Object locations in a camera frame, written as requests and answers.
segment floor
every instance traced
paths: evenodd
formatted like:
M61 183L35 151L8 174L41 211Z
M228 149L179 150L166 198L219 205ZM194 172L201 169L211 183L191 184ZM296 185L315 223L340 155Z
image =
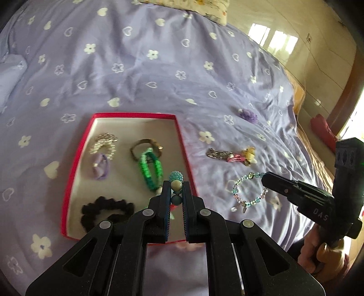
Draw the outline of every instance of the floor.
M356 44L323 0L230 0L228 22L275 55L304 86L310 116L327 118L350 75Z

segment purple hair tie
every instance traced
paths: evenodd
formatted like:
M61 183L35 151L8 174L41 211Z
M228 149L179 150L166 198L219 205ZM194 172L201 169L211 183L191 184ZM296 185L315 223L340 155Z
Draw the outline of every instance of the purple hair tie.
M103 180L109 173L109 160L103 153L96 153L93 161L94 177L96 180Z
M253 124L256 124L258 122L258 116L248 110L248 109L239 109L238 110L238 113L239 113L239 116L242 118L242 119L245 119L247 122L250 122L250 123L253 123Z

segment purple bedsheet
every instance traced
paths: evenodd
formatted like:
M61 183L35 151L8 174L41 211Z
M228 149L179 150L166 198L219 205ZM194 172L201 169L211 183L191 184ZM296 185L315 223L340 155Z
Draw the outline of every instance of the purple bedsheet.
M245 214L230 211L233 183L249 171L322 186L296 136L283 69L236 28L136 0L31 0L0 34L0 61L0 268L22 295L74 244L60 234L61 205L96 112L176 114L208 208L253 220L285 250L311 227L274 192ZM258 123L240 118L240 108ZM205 156L248 146L251 167ZM261 190L258 181L240 187L248 200ZM144 295L208 295L204 248L150 248Z

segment black scrunchie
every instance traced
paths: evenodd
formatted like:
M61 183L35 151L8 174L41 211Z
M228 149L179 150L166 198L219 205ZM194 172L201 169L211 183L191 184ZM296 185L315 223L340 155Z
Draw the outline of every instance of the black scrunchie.
M107 217L112 223L119 223L127 221L134 214L134 204L127 203L125 199L115 201L113 198L106 199L100 196L94 203L84 205L81 210L83 214L81 224L86 232L95 227L96 216L101 210L121 210L123 214L112 214Z

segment gold hair tie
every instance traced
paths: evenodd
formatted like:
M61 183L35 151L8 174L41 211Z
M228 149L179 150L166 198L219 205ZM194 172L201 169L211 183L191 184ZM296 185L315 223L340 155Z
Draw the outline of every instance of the gold hair tie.
M150 146L153 148L153 152L156 155L156 157L160 158L162 156L163 147L155 139L142 139L142 140L135 142L130 148L131 157L135 161L139 161L139 158L135 156L134 148L140 144L150 144ZM153 160L148 158L147 162L151 163L151 162L153 162Z

